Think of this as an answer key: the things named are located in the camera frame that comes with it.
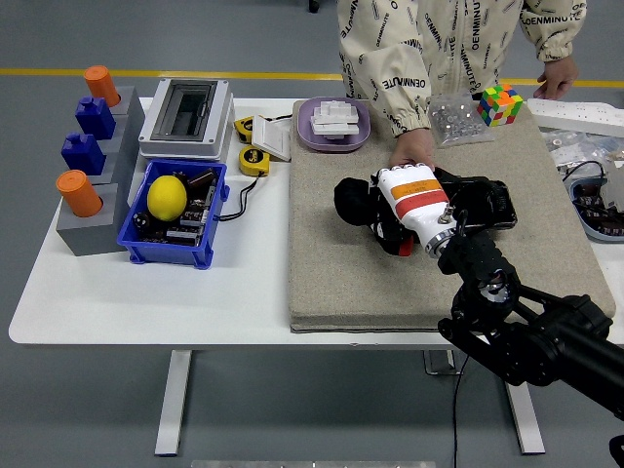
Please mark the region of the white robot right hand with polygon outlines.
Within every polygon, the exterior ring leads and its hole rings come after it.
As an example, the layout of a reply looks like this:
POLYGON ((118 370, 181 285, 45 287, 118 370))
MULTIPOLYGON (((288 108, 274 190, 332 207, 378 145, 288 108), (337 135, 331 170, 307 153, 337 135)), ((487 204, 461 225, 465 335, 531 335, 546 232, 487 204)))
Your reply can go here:
POLYGON ((449 197, 433 171, 418 164, 381 169, 370 178, 371 231, 388 253, 409 256, 415 243, 432 257, 455 234, 449 197))

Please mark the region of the person's left hand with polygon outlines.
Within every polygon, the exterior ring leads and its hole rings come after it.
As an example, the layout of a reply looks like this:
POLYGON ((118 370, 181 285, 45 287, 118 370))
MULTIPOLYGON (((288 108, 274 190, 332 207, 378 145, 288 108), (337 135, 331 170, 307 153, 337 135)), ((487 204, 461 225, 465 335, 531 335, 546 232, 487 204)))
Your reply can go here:
POLYGON ((537 78, 539 87, 534 98, 558 100, 572 87, 578 77, 578 68, 572 56, 547 61, 544 70, 537 78))

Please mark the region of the person's right hand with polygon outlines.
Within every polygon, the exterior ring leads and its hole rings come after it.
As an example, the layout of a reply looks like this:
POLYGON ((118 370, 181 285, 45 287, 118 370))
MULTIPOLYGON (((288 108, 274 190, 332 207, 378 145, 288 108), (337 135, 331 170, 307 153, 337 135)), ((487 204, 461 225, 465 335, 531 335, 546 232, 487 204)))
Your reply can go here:
POLYGON ((414 129, 396 138, 396 146, 388 165, 395 167, 406 164, 424 164, 434 170, 434 150, 435 141, 431 131, 426 128, 414 129))

